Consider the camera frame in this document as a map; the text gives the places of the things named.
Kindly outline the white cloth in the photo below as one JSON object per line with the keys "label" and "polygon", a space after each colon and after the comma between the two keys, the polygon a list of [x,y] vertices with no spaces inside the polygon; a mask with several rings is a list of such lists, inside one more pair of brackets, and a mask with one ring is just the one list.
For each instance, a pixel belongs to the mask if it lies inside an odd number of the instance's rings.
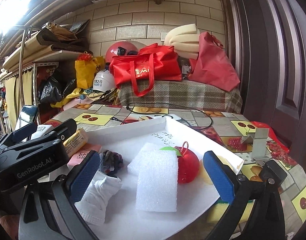
{"label": "white cloth", "polygon": [[74,203],[87,225],[104,224],[108,202],[121,187],[120,178],[110,177],[97,170],[81,200]]}

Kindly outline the dark blue grey scrunchie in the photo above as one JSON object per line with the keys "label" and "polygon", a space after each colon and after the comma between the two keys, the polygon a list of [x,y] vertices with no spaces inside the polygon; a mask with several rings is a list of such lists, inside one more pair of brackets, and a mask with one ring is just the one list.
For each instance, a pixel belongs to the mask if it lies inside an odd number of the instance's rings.
{"label": "dark blue grey scrunchie", "polygon": [[123,168],[124,161],[122,155],[109,151],[104,150],[99,154],[100,156],[100,166],[99,170],[110,177],[116,177],[117,173]]}

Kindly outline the white foam block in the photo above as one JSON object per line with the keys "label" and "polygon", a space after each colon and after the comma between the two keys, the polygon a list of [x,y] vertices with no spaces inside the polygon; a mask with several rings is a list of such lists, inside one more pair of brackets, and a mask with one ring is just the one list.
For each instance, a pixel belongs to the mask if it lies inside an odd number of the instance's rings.
{"label": "white foam block", "polygon": [[139,150],[138,154],[128,164],[128,173],[138,176],[141,170],[148,167],[161,168],[163,166],[163,145],[147,142]]}
{"label": "white foam block", "polygon": [[163,152],[161,168],[148,167],[138,175],[135,208],[145,212],[176,212],[178,159],[175,151]]}

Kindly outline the yellow hexagonal sponge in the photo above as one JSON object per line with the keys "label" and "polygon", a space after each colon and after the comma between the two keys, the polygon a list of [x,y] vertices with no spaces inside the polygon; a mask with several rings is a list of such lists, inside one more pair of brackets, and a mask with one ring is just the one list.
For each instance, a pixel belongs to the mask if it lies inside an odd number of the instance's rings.
{"label": "yellow hexagonal sponge", "polygon": [[208,175],[206,169],[203,166],[203,163],[200,163],[199,174],[200,174],[200,177],[203,179],[203,181],[205,183],[207,183],[208,185],[212,185],[213,184],[210,176]]}

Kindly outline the red plush apple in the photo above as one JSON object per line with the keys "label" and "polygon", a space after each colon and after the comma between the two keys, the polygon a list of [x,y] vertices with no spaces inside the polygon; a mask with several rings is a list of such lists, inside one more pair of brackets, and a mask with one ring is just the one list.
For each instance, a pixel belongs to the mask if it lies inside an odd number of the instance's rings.
{"label": "red plush apple", "polygon": [[161,150],[175,151],[178,159],[178,183],[191,183],[198,175],[200,162],[196,154],[189,149],[189,144],[185,141],[182,146],[165,146]]}

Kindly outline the yellow snack pack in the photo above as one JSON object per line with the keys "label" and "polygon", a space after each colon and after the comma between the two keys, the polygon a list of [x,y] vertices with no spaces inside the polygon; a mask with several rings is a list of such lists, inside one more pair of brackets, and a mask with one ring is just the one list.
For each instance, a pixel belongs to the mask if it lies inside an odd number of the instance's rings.
{"label": "yellow snack pack", "polygon": [[88,135],[83,128],[78,129],[71,137],[63,142],[69,158],[77,153],[88,142]]}

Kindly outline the white small box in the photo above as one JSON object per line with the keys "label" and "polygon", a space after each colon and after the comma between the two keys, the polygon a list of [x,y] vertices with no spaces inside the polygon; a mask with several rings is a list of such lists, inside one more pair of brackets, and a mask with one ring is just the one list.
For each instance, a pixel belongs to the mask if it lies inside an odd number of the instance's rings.
{"label": "white small box", "polygon": [[38,125],[37,130],[31,135],[31,140],[42,137],[50,132],[54,127],[52,125]]}

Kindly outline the pink tissue pack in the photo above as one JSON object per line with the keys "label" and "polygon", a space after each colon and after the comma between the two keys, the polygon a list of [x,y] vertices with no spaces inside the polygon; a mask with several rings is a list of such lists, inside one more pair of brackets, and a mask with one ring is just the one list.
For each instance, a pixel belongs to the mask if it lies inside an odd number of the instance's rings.
{"label": "pink tissue pack", "polygon": [[79,165],[82,163],[84,158],[88,155],[90,151],[99,152],[102,146],[98,144],[89,144],[86,143],[83,147],[81,147],[69,160],[67,163],[67,167],[71,170],[74,166]]}

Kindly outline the black plastic bag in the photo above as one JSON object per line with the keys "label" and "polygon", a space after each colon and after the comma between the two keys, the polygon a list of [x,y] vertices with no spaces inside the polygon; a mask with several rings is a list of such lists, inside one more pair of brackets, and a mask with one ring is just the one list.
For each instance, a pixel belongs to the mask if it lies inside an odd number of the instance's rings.
{"label": "black plastic bag", "polygon": [[50,76],[39,90],[40,103],[60,102],[76,88],[76,79],[60,80]]}

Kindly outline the black cube charger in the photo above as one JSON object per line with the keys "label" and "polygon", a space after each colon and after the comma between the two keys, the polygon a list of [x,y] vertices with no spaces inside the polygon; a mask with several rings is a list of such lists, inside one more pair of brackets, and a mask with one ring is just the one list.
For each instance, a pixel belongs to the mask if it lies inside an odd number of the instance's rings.
{"label": "black cube charger", "polygon": [[280,186],[287,177],[286,171],[273,159],[267,161],[259,174],[262,181],[273,179]]}

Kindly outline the white helmet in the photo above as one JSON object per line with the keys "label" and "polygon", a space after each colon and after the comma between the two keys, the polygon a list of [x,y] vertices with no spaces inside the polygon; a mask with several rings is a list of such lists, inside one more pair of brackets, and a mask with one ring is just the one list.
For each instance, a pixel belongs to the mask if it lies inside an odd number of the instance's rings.
{"label": "white helmet", "polygon": [[108,90],[115,89],[114,76],[109,70],[103,70],[96,74],[93,80],[93,90],[100,92],[106,92]]}

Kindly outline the yellow shopping bag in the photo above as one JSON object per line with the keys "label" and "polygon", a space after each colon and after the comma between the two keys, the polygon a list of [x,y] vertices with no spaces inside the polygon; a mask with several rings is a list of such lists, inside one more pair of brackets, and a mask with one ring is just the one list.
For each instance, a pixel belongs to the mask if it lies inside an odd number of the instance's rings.
{"label": "yellow shopping bag", "polygon": [[104,68],[105,58],[103,56],[94,57],[86,52],[78,55],[75,61],[77,87],[82,89],[92,87],[96,74]]}

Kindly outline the red bag on chair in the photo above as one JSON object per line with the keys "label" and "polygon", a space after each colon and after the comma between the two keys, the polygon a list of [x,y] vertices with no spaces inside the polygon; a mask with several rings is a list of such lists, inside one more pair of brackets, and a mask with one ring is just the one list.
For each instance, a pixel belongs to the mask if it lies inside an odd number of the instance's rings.
{"label": "red bag on chair", "polygon": [[273,139],[273,141],[275,141],[284,151],[289,153],[289,148],[287,148],[282,142],[278,140],[276,134],[274,133],[274,130],[268,124],[258,122],[258,121],[251,121],[251,123],[257,128],[268,128],[269,129],[268,136],[271,139]]}

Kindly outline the metal storage shelf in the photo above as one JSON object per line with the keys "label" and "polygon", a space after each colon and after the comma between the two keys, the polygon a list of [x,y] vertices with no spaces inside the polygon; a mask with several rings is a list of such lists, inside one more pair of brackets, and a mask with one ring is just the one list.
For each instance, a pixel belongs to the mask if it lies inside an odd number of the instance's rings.
{"label": "metal storage shelf", "polygon": [[49,22],[3,61],[5,72],[0,75],[0,82],[6,87],[2,116],[7,131],[15,128],[23,105],[39,106],[39,124],[58,113],[52,103],[39,102],[39,90],[50,76],[65,81],[75,79],[74,61],[89,50],[88,23],[88,20],[64,25]]}

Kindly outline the pink red helmet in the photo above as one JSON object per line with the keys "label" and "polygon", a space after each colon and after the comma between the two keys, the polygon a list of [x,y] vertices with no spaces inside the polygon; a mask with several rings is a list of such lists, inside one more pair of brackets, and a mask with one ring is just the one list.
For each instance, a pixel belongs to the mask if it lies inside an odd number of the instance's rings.
{"label": "pink red helmet", "polygon": [[120,41],[112,44],[106,51],[105,61],[111,63],[115,56],[137,55],[137,47],[129,41]]}

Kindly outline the fruit print tablecloth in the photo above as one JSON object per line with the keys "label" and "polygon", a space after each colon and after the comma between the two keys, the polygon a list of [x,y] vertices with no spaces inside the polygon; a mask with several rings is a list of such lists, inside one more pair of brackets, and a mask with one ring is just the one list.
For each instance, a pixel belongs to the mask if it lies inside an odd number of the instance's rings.
{"label": "fruit print tablecloth", "polygon": [[[48,123],[57,126],[65,120],[75,119],[78,128],[90,132],[162,117],[175,119],[228,149],[243,159],[242,174],[249,179],[258,179],[261,165],[251,159],[251,145],[241,142],[242,135],[253,132],[256,126],[241,114],[181,108],[91,105],[72,101]],[[266,155],[287,173],[279,189],[286,238],[306,239],[306,173],[270,137],[267,137]],[[224,202],[215,202],[198,219],[167,239],[204,239],[226,208]]]}

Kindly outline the white shallow tray box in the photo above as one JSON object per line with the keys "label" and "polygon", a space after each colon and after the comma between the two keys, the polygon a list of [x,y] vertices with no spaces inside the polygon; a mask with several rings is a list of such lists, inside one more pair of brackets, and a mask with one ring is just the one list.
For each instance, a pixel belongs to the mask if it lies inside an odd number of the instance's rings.
{"label": "white shallow tray box", "polygon": [[[171,118],[90,131],[88,141],[121,154],[125,165],[147,143],[174,147],[185,142],[198,159],[212,151],[226,159],[235,173],[244,163],[228,149]],[[139,175],[122,168],[118,172],[122,187],[108,202],[104,224],[91,227],[95,235],[99,239],[167,239],[205,213],[219,198],[216,188],[201,176],[178,184],[176,163],[176,157],[148,152]]]}

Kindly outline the glossy red tote bag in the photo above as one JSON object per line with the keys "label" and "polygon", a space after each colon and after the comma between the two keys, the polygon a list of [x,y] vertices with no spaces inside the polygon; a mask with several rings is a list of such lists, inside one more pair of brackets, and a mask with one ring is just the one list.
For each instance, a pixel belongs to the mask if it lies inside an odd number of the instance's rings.
{"label": "glossy red tote bag", "polygon": [[181,81],[182,72],[173,46],[152,44],[141,48],[137,55],[114,56],[109,71],[116,86],[130,82],[136,96],[150,92],[156,80]]}

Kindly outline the plaid covered bench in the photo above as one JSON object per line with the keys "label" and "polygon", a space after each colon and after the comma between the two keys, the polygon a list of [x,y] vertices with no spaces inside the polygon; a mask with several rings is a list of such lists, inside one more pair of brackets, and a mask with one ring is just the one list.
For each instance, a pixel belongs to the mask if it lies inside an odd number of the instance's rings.
{"label": "plaid covered bench", "polygon": [[118,102],[122,106],[164,107],[240,113],[239,89],[226,92],[211,85],[182,80],[156,81],[145,96],[136,96],[130,83],[121,85]]}

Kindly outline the cream foam strips bundle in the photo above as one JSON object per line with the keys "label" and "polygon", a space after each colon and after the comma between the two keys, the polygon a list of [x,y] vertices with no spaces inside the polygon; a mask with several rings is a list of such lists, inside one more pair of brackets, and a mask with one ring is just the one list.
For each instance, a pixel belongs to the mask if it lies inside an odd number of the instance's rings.
{"label": "cream foam strips bundle", "polygon": [[165,46],[173,46],[179,57],[196,60],[199,55],[200,31],[195,24],[186,24],[169,31],[164,39]]}

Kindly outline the matte red fabric bag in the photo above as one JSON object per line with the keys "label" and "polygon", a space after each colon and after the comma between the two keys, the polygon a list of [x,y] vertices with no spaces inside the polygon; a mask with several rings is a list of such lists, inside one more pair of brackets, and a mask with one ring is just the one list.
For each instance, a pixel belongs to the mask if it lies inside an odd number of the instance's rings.
{"label": "matte red fabric bag", "polygon": [[209,32],[199,36],[199,55],[190,59],[192,67],[188,80],[204,83],[230,92],[240,84],[240,79],[229,61],[222,43]]}

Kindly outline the smartphone on mount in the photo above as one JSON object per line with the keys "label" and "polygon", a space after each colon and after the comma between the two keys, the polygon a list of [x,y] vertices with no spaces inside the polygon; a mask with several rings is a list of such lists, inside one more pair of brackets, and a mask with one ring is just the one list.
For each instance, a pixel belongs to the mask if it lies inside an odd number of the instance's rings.
{"label": "smartphone on mount", "polygon": [[15,130],[18,130],[31,122],[35,122],[38,115],[38,106],[23,105],[16,122]]}

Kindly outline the white metal bracket stand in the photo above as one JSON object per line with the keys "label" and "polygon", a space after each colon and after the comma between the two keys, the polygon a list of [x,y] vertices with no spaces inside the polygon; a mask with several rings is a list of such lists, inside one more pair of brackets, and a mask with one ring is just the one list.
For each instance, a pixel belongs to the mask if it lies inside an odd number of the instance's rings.
{"label": "white metal bracket stand", "polygon": [[241,142],[252,145],[251,159],[263,166],[270,158],[267,153],[268,128],[256,128],[254,132],[247,132]]}

